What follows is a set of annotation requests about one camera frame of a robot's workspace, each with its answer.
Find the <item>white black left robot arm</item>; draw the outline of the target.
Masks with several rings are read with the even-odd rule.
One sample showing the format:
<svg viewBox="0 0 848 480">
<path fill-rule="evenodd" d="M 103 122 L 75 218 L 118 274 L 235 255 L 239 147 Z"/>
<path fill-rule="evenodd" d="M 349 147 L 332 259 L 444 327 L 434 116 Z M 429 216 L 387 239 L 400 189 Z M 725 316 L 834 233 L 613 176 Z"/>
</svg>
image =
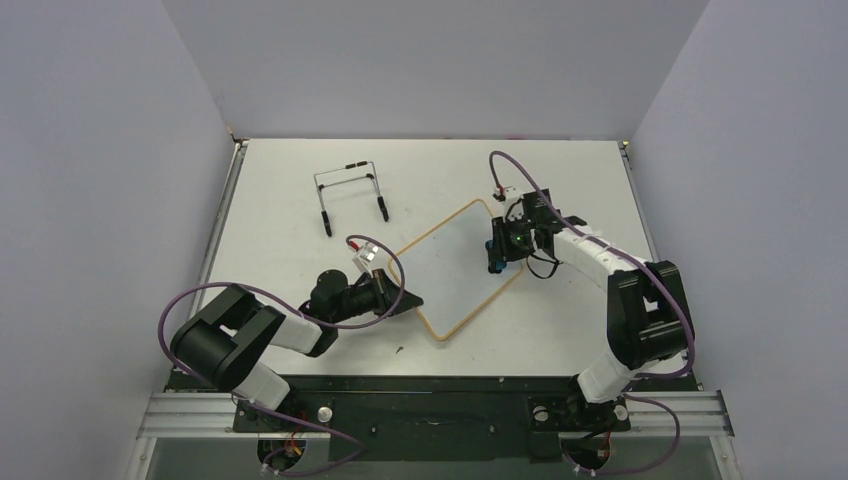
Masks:
<svg viewBox="0 0 848 480">
<path fill-rule="evenodd" d="M 161 343 L 179 367 L 186 367 L 218 391 L 259 406 L 272 429 L 291 427 L 298 416 L 293 387 L 260 360 L 270 346 L 307 357 L 325 353 L 351 319 L 372 313 L 391 317 L 423 306 L 420 296 L 403 289 L 382 269 L 355 282 L 339 270 L 326 270 L 310 297 L 286 315 L 262 303 L 243 285 L 225 284 L 221 292 Z"/>
</svg>

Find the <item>yellow framed whiteboard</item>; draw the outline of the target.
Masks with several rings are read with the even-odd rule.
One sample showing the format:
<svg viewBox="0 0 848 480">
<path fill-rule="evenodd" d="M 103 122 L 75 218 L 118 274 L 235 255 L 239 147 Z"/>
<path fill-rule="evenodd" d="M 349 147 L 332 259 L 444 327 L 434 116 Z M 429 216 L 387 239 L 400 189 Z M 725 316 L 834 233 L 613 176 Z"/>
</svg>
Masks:
<svg viewBox="0 0 848 480">
<path fill-rule="evenodd" d="M 505 291 L 525 268 L 521 263 L 488 271 L 485 243 L 492 239 L 494 214 L 475 199 L 397 253 L 388 264 L 395 281 L 422 298 L 416 309 L 429 334 L 445 341 Z"/>
</svg>

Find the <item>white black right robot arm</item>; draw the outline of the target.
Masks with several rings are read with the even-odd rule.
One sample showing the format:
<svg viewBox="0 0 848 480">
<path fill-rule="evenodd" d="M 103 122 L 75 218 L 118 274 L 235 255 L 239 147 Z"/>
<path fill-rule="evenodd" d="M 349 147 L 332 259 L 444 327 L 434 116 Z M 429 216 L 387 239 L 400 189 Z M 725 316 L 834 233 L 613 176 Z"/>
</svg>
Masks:
<svg viewBox="0 0 848 480">
<path fill-rule="evenodd" d="M 577 216 L 560 218 L 546 204 L 546 189 L 521 194 L 497 187 L 493 197 L 502 213 L 492 219 L 492 236 L 485 243 L 490 273 L 535 259 L 553 270 L 573 268 L 606 295 L 606 345 L 577 375 L 579 390 L 563 402 L 566 418 L 588 427 L 603 415 L 604 402 L 616 399 L 658 362 L 693 345 L 680 272 L 671 262 L 650 262 L 618 250 Z"/>
</svg>

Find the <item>blue whiteboard eraser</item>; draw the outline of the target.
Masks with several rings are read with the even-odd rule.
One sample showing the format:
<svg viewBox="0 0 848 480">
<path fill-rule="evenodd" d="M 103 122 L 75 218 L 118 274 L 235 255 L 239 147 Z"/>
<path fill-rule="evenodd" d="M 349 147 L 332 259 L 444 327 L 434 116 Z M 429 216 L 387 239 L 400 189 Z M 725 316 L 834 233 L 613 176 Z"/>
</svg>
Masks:
<svg viewBox="0 0 848 480">
<path fill-rule="evenodd" d="M 484 244 L 487 254 L 487 270 L 490 274 L 500 274 L 508 266 L 508 250 L 505 244 L 496 239 L 487 240 Z"/>
</svg>

